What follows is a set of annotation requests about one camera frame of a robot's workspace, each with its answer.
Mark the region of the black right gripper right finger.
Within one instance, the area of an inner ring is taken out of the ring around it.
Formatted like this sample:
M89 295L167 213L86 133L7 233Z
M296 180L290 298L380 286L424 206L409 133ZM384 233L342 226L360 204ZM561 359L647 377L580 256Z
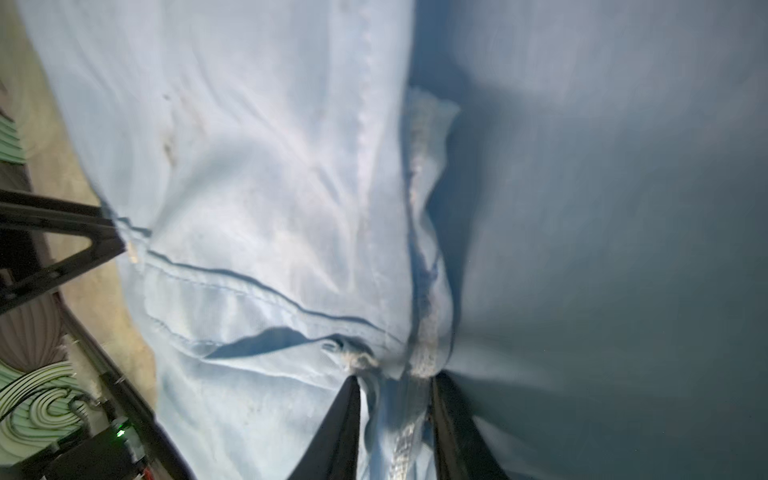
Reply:
M508 479L480 435L461 391L445 373L432 379L431 417L438 479Z

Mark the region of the light blue long sleeve shirt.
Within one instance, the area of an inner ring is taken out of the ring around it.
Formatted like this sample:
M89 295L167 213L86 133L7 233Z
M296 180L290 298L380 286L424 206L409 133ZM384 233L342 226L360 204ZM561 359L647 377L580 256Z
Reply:
M21 1L161 426L433 479L447 373L522 479L767 475L763 1Z

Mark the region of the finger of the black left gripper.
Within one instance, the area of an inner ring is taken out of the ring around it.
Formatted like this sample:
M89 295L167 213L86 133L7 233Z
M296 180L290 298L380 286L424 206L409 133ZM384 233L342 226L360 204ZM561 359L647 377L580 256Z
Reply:
M116 226L96 206L28 192L1 192L1 227L83 237L87 248L1 289L1 312L17 308L125 251Z

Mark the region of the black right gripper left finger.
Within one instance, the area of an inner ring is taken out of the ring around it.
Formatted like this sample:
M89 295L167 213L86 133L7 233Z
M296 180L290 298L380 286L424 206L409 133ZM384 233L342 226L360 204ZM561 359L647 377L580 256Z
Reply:
M355 480L360 442L361 391L355 376L343 383L289 480Z

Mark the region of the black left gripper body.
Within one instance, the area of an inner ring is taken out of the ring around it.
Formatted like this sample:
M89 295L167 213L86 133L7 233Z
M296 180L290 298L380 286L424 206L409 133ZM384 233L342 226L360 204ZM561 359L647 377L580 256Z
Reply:
M2 479L143 479L146 453L129 421L90 436L83 428L29 458L1 467Z

